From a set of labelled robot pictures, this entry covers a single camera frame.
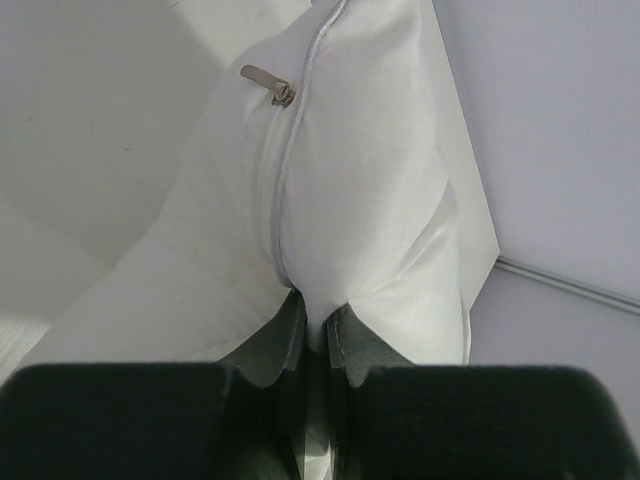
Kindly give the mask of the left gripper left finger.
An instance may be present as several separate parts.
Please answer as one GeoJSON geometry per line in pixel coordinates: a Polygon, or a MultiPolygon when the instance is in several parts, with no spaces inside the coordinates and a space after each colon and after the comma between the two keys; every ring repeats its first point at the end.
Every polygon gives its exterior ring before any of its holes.
{"type": "Polygon", "coordinates": [[[293,292],[216,362],[21,369],[1,390],[1,475],[299,479],[305,329],[293,292]]]}

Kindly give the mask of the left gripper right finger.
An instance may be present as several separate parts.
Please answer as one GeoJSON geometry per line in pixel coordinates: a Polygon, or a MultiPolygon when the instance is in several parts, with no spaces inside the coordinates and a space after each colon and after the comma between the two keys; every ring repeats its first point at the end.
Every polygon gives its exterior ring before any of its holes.
{"type": "Polygon", "coordinates": [[[350,307],[326,323],[336,479],[635,479],[605,387],[545,366],[417,366],[350,307]]]}

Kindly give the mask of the white pillow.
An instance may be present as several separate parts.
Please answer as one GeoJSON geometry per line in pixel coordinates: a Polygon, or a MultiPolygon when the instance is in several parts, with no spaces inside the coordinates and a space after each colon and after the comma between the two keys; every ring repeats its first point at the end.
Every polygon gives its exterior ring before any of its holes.
{"type": "Polygon", "coordinates": [[[467,362],[459,213],[436,136],[425,1],[320,1],[218,80],[157,221],[24,364],[216,361],[291,290],[417,364],[467,362]],[[243,78],[255,65],[293,102],[243,78]]]}

